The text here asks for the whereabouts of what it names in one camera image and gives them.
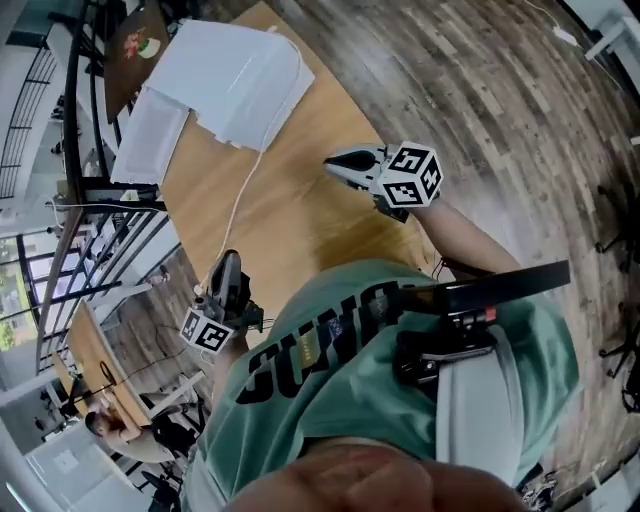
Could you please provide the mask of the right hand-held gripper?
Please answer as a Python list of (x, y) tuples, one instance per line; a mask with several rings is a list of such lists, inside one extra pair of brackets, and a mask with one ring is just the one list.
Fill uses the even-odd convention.
[(439, 196), (443, 172), (435, 150), (405, 141), (399, 145), (356, 144), (329, 156), (324, 169), (349, 187), (368, 193), (376, 210), (398, 222), (410, 209), (427, 207)]

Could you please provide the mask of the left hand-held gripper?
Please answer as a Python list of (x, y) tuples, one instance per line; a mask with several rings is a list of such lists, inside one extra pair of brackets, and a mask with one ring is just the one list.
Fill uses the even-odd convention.
[(227, 250), (211, 268), (207, 288), (194, 287), (194, 300), (180, 329), (187, 344), (217, 354), (237, 332), (263, 331), (264, 310), (251, 299), (250, 278), (241, 258)]

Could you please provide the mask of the white microwave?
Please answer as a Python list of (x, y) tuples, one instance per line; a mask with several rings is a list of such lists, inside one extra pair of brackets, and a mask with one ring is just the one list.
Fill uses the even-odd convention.
[(185, 21), (143, 83), (112, 182), (161, 184), (190, 114), (220, 143), (266, 151), (314, 79), (277, 32)]

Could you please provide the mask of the person's left forearm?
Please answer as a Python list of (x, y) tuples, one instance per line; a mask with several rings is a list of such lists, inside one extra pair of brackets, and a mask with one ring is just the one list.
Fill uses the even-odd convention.
[(212, 408), (216, 407), (216, 403), (224, 391), (231, 367), (235, 361), (246, 354), (248, 350), (246, 330), (242, 330), (235, 333), (216, 354), (213, 363)]

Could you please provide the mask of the person's right forearm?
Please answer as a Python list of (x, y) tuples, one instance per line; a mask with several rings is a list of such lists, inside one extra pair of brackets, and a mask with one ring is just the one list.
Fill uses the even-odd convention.
[(457, 280), (519, 270), (520, 263), (491, 236), (441, 198), (410, 209)]

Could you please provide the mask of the light wooden table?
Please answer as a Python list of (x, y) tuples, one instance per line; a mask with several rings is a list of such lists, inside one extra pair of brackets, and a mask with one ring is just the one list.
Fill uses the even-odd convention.
[(150, 424), (149, 408), (128, 382), (93, 309), (81, 300), (60, 352), (51, 355), (53, 367), (67, 392), (67, 404), (84, 417), (101, 393), (111, 391), (138, 426)]
[(328, 176), (323, 160), (378, 134), (315, 53), (310, 31), (280, 4), (212, 0), (217, 21), (276, 27), (300, 49), (315, 81), (263, 154), (219, 143), (189, 118), (161, 187), (182, 247), (204, 279), (222, 247), (237, 250), (267, 317), (321, 270), (384, 258), (430, 273), (436, 251), (416, 221), (379, 214), (370, 198)]

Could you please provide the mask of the person's green printed t-shirt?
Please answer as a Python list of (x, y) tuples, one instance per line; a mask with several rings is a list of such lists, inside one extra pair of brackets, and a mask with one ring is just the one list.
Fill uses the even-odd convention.
[(430, 284), (410, 267), (363, 260), (301, 288), (267, 339), (231, 367), (190, 455), (182, 512), (223, 512), (251, 482), (338, 438), (478, 469), (515, 490), (579, 384), (567, 325), (543, 298), (502, 304), (489, 328), (496, 350), (445, 366), (421, 391), (394, 373), (396, 337), (432, 332), (436, 318), (368, 304)]

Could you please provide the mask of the black chest-mounted device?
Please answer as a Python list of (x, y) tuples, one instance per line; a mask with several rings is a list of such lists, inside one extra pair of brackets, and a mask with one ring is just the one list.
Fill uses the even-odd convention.
[(442, 365), (491, 353), (497, 340), (488, 332), (496, 307), (565, 286), (571, 282), (566, 260), (494, 273), (446, 258), (445, 265), (466, 278), (452, 283), (407, 288), (388, 299), (398, 313), (437, 317), (432, 332), (401, 331), (393, 361), (401, 383), (421, 390), (436, 380)]

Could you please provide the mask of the dark brown table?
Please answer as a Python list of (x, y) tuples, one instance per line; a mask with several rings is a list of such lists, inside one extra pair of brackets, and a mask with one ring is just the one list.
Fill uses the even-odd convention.
[[(145, 28), (147, 35), (161, 41), (160, 50), (151, 59), (139, 56), (127, 59), (123, 47), (125, 38), (140, 28)], [(104, 92), (109, 124), (116, 120), (150, 77), (168, 43), (167, 28), (157, 0), (144, 0), (141, 8), (128, 15), (117, 27), (105, 47)]]

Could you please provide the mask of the potted flower plant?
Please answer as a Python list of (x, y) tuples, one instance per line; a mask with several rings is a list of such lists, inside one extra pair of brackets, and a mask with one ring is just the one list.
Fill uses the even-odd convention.
[(147, 35), (145, 28), (140, 28), (126, 36), (123, 47), (127, 59), (134, 56), (151, 59), (159, 52), (161, 41)]

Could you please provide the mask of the white desk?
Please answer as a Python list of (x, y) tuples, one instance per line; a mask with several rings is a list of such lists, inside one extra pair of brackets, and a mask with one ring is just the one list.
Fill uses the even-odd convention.
[(599, 9), (594, 28), (601, 38), (586, 52), (587, 60), (594, 60), (603, 51), (628, 40), (640, 50), (640, 0), (595, 0)]

